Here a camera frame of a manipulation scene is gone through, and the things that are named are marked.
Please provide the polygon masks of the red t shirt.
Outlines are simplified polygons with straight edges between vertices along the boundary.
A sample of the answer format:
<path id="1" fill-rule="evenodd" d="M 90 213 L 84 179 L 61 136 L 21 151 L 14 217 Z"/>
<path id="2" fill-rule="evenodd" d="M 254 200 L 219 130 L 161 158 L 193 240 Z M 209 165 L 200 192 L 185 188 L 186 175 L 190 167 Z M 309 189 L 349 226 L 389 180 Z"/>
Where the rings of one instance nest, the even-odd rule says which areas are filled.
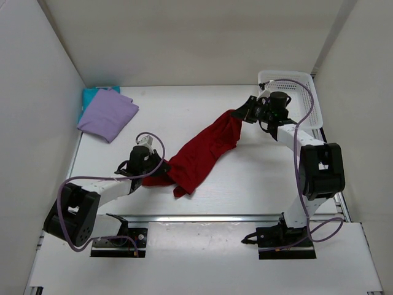
<path id="1" fill-rule="evenodd" d="M 142 181 L 144 187 L 175 185 L 173 195 L 191 195 L 206 179 L 219 158 L 234 149 L 240 139 L 242 120 L 231 115 L 229 109 L 211 125 L 199 132 L 166 163 L 170 169 L 159 176 Z"/>

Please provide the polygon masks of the purple t shirt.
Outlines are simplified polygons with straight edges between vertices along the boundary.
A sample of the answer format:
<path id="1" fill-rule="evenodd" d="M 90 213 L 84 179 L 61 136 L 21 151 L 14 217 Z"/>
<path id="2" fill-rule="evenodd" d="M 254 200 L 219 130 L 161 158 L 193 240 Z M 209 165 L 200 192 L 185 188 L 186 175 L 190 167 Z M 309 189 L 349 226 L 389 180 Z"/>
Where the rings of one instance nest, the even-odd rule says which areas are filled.
<path id="1" fill-rule="evenodd" d="M 112 143 L 138 111 L 131 98 L 114 89 L 99 88 L 84 108 L 77 129 Z"/>

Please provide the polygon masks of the teal t shirt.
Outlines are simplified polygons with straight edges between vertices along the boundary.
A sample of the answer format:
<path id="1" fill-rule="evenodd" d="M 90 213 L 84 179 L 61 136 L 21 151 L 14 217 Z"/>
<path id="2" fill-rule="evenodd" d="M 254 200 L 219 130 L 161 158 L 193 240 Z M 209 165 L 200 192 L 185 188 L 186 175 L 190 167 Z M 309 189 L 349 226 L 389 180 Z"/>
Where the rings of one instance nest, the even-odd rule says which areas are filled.
<path id="1" fill-rule="evenodd" d="M 113 90 L 117 93 L 120 93 L 120 86 L 113 86 L 113 87 L 95 87 L 95 88 L 84 88 L 82 92 L 82 110 L 79 115 L 79 120 L 81 120 L 85 110 L 87 109 L 88 105 L 94 99 L 95 95 L 98 93 L 99 90 Z"/>

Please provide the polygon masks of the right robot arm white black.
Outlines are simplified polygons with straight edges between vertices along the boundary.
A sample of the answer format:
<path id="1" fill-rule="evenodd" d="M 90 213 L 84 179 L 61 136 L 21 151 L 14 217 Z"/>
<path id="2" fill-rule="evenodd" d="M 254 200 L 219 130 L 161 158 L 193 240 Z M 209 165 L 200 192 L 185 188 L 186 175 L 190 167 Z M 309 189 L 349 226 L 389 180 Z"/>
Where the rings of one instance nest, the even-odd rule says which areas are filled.
<path id="1" fill-rule="evenodd" d="M 281 215 L 277 225 L 259 228 L 256 244 L 263 251 L 286 250 L 313 242 L 309 227 L 317 209 L 345 187 L 341 148 L 336 143 L 325 143 L 300 129 L 289 117 L 287 106 L 292 101 L 284 92 L 272 92 L 268 97 L 250 96 L 232 117 L 260 128 L 286 145 L 294 158 L 298 196 Z"/>

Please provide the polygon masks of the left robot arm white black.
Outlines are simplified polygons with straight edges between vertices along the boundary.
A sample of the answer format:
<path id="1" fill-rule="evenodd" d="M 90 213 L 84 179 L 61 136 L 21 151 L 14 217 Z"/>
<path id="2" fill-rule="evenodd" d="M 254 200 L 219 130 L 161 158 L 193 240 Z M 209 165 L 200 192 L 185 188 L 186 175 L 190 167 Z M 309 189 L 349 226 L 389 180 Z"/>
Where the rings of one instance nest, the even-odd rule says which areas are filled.
<path id="1" fill-rule="evenodd" d="M 58 189 L 55 203 L 45 221 L 44 231 L 66 241 L 81 252 L 96 240 L 92 237 L 98 208 L 118 197 L 134 193 L 148 176 L 161 176 L 171 169 L 155 149 L 137 145 L 129 159 L 123 161 L 114 176 L 76 176 Z"/>

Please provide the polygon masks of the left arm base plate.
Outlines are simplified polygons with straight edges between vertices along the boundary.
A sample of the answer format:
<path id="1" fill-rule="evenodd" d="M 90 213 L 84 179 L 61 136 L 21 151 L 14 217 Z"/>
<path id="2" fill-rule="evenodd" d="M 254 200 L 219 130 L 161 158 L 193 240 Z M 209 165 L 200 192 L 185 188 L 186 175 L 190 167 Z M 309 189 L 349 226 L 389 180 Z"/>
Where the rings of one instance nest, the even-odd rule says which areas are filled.
<path id="1" fill-rule="evenodd" d="M 93 242 L 90 250 L 92 258 L 145 258 L 149 233 L 148 222 L 130 222 L 127 236 L 135 242 L 137 249 L 126 238 L 99 240 Z"/>

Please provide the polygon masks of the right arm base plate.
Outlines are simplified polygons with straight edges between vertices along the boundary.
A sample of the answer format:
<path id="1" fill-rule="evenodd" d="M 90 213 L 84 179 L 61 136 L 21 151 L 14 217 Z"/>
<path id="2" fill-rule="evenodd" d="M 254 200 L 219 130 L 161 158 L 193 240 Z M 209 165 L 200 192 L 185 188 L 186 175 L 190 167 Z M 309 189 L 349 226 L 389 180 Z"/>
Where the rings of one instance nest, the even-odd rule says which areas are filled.
<path id="1" fill-rule="evenodd" d="M 279 224 L 256 228 L 259 260 L 316 259 L 306 228 L 288 229 Z"/>

